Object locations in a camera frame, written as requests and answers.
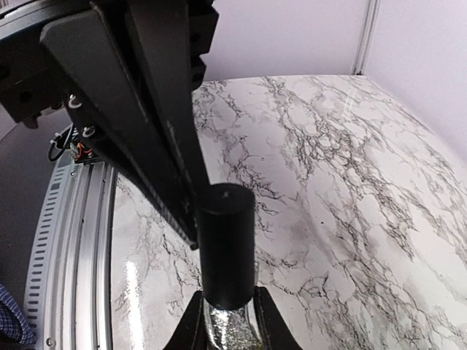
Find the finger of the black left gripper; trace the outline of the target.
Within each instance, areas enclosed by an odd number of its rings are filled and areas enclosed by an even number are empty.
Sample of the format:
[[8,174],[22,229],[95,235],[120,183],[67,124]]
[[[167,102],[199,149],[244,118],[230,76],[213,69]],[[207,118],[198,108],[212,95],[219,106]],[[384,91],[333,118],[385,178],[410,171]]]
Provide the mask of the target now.
[[131,162],[173,218],[194,216],[209,186],[193,117],[189,1],[130,1],[128,32],[142,73],[147,124]]

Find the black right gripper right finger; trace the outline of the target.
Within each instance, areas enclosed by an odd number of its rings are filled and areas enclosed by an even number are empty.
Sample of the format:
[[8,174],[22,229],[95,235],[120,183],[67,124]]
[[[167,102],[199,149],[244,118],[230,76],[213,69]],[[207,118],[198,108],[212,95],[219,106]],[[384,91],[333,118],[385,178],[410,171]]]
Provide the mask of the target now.
[[253,302],[263,349],[301,350],[265,287],[255,288]]

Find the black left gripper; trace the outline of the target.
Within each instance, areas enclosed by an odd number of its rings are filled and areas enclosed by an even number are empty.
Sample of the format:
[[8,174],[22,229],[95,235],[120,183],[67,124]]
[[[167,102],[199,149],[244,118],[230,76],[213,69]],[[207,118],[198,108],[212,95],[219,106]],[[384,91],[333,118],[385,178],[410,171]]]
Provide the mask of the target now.
[[[136,185],[180,238],[197,249],[189,190],[101,9],[90,9],[89,1],[1,3],[6,5],[1,8],[1,105],[10,117],[36,128],[39,117],[63,107],[42,48],[83,141]],[[196,90],[206,72],[201,56],[211,48],[219,14],[212,1],[189,1],[188,10]]]

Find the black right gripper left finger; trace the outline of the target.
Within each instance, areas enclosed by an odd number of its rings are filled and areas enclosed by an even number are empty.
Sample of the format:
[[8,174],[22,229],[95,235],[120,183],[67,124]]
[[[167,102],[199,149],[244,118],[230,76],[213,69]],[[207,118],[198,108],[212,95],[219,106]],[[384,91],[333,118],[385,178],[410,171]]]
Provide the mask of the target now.
[[204,349],[204,296],[193,294],[173,334],[173,349]]

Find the black nail polish cap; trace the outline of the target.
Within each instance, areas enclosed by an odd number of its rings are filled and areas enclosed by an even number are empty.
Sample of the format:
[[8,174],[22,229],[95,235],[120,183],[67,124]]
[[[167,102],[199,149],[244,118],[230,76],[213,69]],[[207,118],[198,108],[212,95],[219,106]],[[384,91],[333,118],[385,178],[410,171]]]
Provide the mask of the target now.
[[204,298],[220,310],[249,303],[255,290],[255,195],[219,183],[198,196],[196,220]]

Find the blue checkered sleeve forearm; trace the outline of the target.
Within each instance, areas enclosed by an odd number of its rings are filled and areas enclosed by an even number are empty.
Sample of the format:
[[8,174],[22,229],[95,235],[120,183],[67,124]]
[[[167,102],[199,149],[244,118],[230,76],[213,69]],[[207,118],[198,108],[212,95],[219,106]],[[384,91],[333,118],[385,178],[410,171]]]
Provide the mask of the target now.
[[1,339],[21,346],[36,343],[36,335],[21,307],[1,284]]

